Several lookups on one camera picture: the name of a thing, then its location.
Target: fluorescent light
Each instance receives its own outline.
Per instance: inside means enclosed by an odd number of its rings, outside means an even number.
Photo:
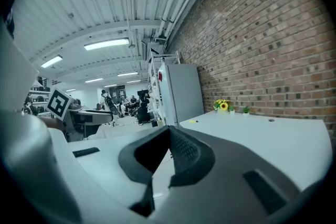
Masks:
[[[114,40],[103,41],[103,42],[98,42],[98,43],[94,43],[94,44],[85,45],[84,49],[85,50],[94,50],[94,49],[100,49],[100,48],[116,46],[116,45],[128,45],[129,43],[130,43],[130,41],[127,38],[114,39]]]
[[[41,65],[41,66],[42,66],[43,68],[47,68],[47,67],[53,65],[54,63],[59,62],[59,61],[62,60],[62,59],[63,59],[62,56],[57,55],[55,58],[52,58],[52,60],[49,60],[49,61],[45,62],[45,63],[44,63],[43,65]]]
[[[138,72],[133,72],[133,73],[126,73],[126,74],[119,74],[118,77],[121,77],[121,76],[128,76],[128,75],[137,75]]]
[[[94,81],[98,81],[98,80],[102,80],[102,78],[100,78],[100,79],[91,79],[91,80],[86,81],[85,83],[94,82]]]
[[[127,83],[140,82],[141,80],[128,81]]]

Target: brick wall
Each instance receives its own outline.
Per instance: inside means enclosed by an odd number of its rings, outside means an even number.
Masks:
[[[321,0],[197,0],[168,51],[198,68],[206,111],[323,119],[336,129],[334,26]]]

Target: small plant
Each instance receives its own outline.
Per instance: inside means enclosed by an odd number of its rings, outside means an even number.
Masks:
[[[215,110],[227,110],[228,108],[228,101],[227,100],[222,100],[222,99],[219,99],[217,101],[215,101],[215,105],[214,105],[214,109]]]
[[[249,113],[250,112],[250,108],[248,106],[243,108],[243,113]]]

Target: potted plant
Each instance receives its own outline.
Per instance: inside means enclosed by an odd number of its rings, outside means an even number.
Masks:
[[[215,101],[215,105],[214,105],[214,109],[217,112],[218,110],[221,111],[226,111],[228,109],[228,101],[227,100],[223,100],[223,99],[219,99],[217,101]]]
[[[250,115],[250,108],[248,106],[243,108],[243,116],[249,116]]]
[[[230,114],[231,114],[231,115],[234,115],[234,114],[235,114],[235,110],[234,110],[234,108],[233,108],[233,105],[230,105],[230,106],[229,106],[229,111],[230,111]]]

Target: metal shelving unit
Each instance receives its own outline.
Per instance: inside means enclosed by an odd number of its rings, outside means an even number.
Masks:
[[[153,111],[155,118],[161,119],[163,125],[165,125],[165,115],[161,98],[161,90],[158,79],[158,70],[163,63],[168,64],[180,64],[180,57],[178,51],[174,54],[161,54],[156,55],[151,51],[151,62],[148,66],[148,83],[149,83],[149,92],[150,97],[153,103]]]

